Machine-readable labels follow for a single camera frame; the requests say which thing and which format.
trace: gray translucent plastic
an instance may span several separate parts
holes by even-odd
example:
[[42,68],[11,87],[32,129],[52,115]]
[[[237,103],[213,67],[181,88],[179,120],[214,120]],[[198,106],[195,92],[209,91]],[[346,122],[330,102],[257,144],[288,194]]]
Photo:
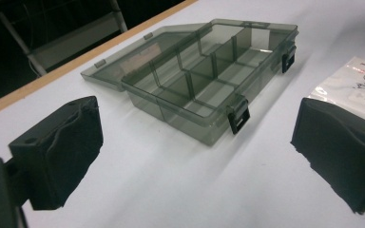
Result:
[[228,115],[282,68],[282,56],[294,58],[297,35],[294,25],[223,19],[164,27],[82,75],[126,90],[141,110],[211,145],[228,128]]

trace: table surface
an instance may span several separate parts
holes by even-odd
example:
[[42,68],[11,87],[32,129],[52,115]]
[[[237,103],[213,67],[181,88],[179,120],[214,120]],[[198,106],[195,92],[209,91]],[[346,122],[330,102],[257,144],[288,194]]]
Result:
[[[289,71],[250,104],[238,135],[213,146],[80,75],[154,29],[214,18],[295,24],[300,34]],[[24,205],[30,227],[365,227],[290,144],[300,100],[354,56],[365,59],[365,1],[186,1],[0,100],[0,157],[61,105],[95,95],[101,153],[64,208]]]

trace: plastic organizer box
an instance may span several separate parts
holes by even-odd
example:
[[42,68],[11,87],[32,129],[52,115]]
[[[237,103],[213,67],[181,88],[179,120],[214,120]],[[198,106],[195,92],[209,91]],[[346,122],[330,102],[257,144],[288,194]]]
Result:
[[159,28],[82,72],[157,119],[212,145],[236,134],[248,104],[295,61],[298,27],[215,19]]

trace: dark floor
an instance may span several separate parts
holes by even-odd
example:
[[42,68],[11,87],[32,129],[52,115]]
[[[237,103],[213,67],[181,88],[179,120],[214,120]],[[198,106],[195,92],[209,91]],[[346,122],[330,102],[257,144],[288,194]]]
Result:
[[[38,42],[41,43],[42,41],[41,39],[38,39],[37,35],[30,36],[30,28],[34,28],[34,34],[43,35],[43,43],[44,40],[46,42],[53,40],[57,36],[67,32],[67,30],[72,30],[74,27],[81,26],[82,23],[88,23],[89,20],[94,20],[100,13],[106,13],[103,9],[106,9],[107,7],[103,5],[100,5],[101,7],[96,10],[97,13],[93,12],[91,9],[87,10],[90,8],[90,5],[97,5],[95,4],[97,3],[96,1],[97,0],[24,0],[24,4],[27,4],[28,7],[25,8],[23,5],[18,6],[17,9],[10,7],[11,11],[8,11],[8,18],[11,19],[15,28],[18,29],[18,32],[24,36],[24,40],[27,44],[38,46]],[[123,11],[126,25],[129,28],[132,28],[182,1],[183,0],[118,0],[118,3]],[[60,12],[54,12],[53,10],[52,12],[49,12],[51,14],[39,12],[41,6],[47,7],[53,2],[64,4],[65,2],[70,2],[73,4],[73,7],[61,9]],[[31,15],[32,21],[29,20],[29,18],[28,20],[25,19],[24,14],[25,12],[28,12],[25,9],[37,12],[34,13],[34,15]],[[60,23],[59,26],[54,23],[59,14],[67,17],[67,23]],[[49,31],[49,37],[45,34],[44,29]],[[95,44],[96,46],[88,47],[84,49],[84,51],[95,48],[111,38],[112,37],[106,37],[101,42]],[[19,48],[0,21],[0,98],[36,78],[37,75],[31,69],[28,58],[23,54],[22,49]]]

